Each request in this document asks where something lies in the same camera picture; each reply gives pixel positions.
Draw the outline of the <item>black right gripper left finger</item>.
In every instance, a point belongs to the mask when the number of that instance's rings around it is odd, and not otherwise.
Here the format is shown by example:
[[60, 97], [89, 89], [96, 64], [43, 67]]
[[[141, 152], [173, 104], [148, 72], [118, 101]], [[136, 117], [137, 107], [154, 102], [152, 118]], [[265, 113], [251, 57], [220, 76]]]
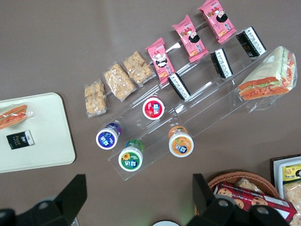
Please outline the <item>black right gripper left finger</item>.
[[77, 174], [52, 200], [43, 200], [16, 217], [17, 226], [70, 226], [87, 199], [86, 175]]

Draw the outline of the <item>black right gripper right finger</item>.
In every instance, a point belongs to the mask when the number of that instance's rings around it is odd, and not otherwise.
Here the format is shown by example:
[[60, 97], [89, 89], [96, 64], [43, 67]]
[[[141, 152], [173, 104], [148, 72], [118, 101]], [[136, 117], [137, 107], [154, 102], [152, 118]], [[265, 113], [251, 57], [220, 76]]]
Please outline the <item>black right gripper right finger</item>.
[[225, 196], [215, 197], [202, 174], [192, 176], [193, 201], [198, 214], [189, 226], [248, 226], [247, 212], [239, 209], [233, 200]]

